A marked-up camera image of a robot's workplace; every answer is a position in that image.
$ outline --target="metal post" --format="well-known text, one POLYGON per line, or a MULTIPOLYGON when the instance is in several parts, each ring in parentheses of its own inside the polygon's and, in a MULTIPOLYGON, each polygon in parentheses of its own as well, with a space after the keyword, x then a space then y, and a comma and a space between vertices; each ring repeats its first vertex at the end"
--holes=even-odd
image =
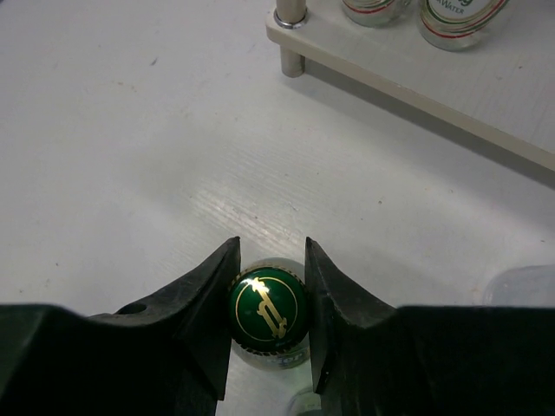
MULTIPOLYGON (((298 29, 307 17, 306 0, 277 0, 276 23, 284 29, 298 29)), ((295 78, 304 72, 304 56, 290 49, 280 48, 281 70, 285 76, 295 78)))

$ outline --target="white shelf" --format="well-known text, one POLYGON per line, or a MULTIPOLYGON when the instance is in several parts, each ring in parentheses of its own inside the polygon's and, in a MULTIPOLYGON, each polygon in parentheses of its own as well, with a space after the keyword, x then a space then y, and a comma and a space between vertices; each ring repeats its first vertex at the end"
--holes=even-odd
POLYGON ((270 13, 268 37, 555 170, 555 3, 519 2, 503 32, 462 53, 429 45, 413 18, 369 29, 351 22, 339 0, 307 7, 300 29, 279 27, 270 13))

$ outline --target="white surface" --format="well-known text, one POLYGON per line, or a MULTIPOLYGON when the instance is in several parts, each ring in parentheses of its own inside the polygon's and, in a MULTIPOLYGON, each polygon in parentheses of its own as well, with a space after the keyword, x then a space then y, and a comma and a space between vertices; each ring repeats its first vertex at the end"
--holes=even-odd
MULTIPOLYGON (((244 264, 303 261, 311 236, 395 305, 479 302, 500 272, 555 263, 553 189, 284 78, 256 24, 270 6, 0 4, 0 302, 115 311, 234 235, 244 264)), ((219 415, 304 382, 232 357, 219 415)))
POLYGON ((439 50, 414 16, 387 28, 351 22, 340 0, 308 0, 296 30, 268 37, 373 88, 555 170, 555 2, 512 0, 504 30, 464 53, 439 50))

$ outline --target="bottle cap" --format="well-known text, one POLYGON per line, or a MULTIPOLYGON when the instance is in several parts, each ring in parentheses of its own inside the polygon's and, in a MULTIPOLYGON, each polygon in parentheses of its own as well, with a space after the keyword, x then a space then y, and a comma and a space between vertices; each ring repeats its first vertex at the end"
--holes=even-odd
POLYGON ((303 282, 292 271, 261 264, 239 274, 229 293, 233 339, 254 354, 295 347, 309 327, 303 282))

